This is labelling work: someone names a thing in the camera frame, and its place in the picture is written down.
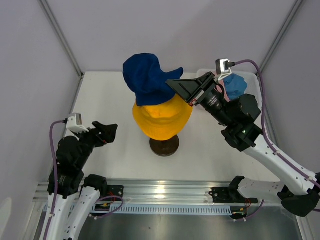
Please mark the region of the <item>yellow bucket hat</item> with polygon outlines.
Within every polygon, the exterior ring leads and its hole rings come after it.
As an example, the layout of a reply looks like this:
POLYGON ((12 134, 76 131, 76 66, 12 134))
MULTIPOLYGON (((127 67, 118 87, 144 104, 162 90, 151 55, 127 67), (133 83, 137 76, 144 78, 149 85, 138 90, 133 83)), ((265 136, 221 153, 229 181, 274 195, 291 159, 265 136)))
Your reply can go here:
POLYGON ((166 141, 183 130, 193 108, 177 94, 158 105, 133 105, 132 115, 138 127, 149 138, 166 141))

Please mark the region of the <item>pink bucket hat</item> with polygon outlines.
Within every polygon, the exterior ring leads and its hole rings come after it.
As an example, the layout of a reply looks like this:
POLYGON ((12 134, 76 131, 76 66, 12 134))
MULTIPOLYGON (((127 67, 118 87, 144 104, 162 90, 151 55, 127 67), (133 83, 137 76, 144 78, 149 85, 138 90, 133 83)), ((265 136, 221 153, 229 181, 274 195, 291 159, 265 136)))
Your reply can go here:
POLYGON ((224 98, 227 102, 230 101, 230 99, 229 99, 229 97, 228 97, 228 95, 227 95, 227 92, 226 92, 226 87, 225 87, 225 84, 224 84, 224 80, 223 80, 223 79, 221 79, 221 80, 218 81, 217 86, 216 86, 216 89, 217 89, 217 91, 218 91, 219 93, 223 94, 223 98, 224 98))

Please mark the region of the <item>dark blue bucket hat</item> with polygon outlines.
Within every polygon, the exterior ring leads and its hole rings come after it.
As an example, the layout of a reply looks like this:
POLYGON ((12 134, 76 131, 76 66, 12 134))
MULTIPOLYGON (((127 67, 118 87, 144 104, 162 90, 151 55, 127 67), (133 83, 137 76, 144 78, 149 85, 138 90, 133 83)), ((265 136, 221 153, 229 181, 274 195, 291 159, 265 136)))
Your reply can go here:
POLYGON ((135 54, 123 63, 122 74, 125 83, 135 94, 136 105, 156 106, 170 101, 175 91, 166 83, 167 80, 179 80, 184 69, 179 67, 165 72, 155 54, 135 54))

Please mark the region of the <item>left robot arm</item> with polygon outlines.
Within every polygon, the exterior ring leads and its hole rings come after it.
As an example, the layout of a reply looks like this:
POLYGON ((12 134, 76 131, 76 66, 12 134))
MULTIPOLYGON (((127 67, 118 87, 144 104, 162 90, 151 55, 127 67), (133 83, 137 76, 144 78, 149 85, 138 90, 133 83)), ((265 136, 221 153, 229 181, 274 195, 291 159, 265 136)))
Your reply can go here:
POLYGON ((92 122, 85 128, 61 120, 72 132, 51 146, 53 170, 48 183, 48 205, 42 227, 42 240, 77 240, 94 204, 108 199, 107 179, 91 174, 84 176, 83 168, 95 148, 111 144, 116 139, 117 124, 92 122))

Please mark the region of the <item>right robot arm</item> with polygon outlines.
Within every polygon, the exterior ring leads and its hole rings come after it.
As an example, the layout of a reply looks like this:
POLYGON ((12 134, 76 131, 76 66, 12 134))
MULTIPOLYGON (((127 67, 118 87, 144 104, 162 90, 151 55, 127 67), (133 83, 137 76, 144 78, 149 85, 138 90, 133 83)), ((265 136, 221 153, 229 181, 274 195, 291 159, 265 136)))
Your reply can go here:
POLYGON ((281 204, 288 212, 306 217, 320 201, 320 176, 288 157, 255 124, 261 114, 254 95, 243 94, 227 101, 222 85, 208 72, 195 79, 169 79, 166 84, 191 107, 201 105, 225 129, 225 141, 254 158, 279 178, 257 181, 236 176, 227 187, 227 203, 265 200, 281 204))

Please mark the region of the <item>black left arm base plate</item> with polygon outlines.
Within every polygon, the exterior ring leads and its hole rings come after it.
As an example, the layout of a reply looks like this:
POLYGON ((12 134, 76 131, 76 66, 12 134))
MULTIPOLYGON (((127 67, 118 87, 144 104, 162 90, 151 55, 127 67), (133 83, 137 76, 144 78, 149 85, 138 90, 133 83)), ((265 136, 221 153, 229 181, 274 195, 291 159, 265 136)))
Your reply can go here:
POLYGON ((119 197, 123 197, 124 188, 123 185, 108 185, 103 196, 110 197, 107 199, 108 201, 119 202, 121 201, 119 197))

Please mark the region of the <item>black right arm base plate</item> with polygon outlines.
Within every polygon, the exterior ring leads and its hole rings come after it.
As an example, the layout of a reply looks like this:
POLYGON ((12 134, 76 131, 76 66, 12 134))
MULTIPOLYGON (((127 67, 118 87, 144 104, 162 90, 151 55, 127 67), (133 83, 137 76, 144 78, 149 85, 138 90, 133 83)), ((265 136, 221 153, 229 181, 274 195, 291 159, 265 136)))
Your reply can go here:
POLYGON ((213 203, 219 204, 257 204, 257 198, 245 198, 237 190, 229 187, 212 187, 208 194, 212 197, 213 203))

